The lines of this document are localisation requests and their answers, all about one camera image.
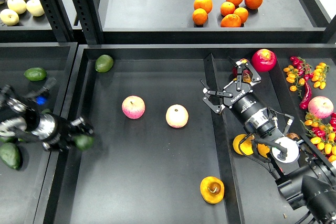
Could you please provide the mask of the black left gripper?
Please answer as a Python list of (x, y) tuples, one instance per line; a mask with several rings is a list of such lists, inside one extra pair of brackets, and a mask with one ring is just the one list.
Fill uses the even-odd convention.
[(47, 117), (47, 122), (51, 123), (51, 133), (43, 140), (42, 146), (46, 151), (68, 151), (75, 147), (73, 137), (76, 134), (93, 135), (94, 129), (91, 123), (80, 116), (75, 120), (69, 121), (60, 116), (44, 114)]

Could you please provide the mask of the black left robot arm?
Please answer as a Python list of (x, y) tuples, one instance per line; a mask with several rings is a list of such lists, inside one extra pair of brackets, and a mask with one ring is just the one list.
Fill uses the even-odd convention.
[(47, 78), (45, 84), (26, 95), (18, 94), (10, 85), (1, 88), (1, 137), (20, 138), (28, 143), (41, 142), (45, 150), (81, 151), (93, 144), (93, 127), (84, 117), (70, 121), (51, 112), (42, 111), (38, 99), (49, 94), (56, 84)]

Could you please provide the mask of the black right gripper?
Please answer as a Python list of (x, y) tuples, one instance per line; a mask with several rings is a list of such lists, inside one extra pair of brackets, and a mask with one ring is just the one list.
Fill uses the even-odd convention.
[(201, 79), (202, 101), (216, 114), (229, 108), (241, 124), (261, 127), (268, 123), (266, 105), (252, 90), (253, 86), (261, 83), (261, 77), (249, 60), (243, 58), (234, 61), (231, 57), (228, 59), (236, 69), (236, 80), (224, 86), (223, 91), (215, 91)]

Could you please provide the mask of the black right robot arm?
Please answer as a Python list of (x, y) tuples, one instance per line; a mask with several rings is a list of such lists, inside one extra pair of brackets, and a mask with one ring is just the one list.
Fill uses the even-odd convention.
[(290, 132), (293, 116), (267, 106), (254, 92), (261, 82), (247, 59), (232, 61), (236, 73), (222, 89), (217, 87), (214, 57), (204, 59), (203, 101), (213, 113), (230, 112), (245, 131), (242, 141), (251, 141), (248, 158), (264, 167), (274, 178), (280, 195), (292, 209), (307, 208), (311, 222), (335, 223), (335, 167), (307, 137)]

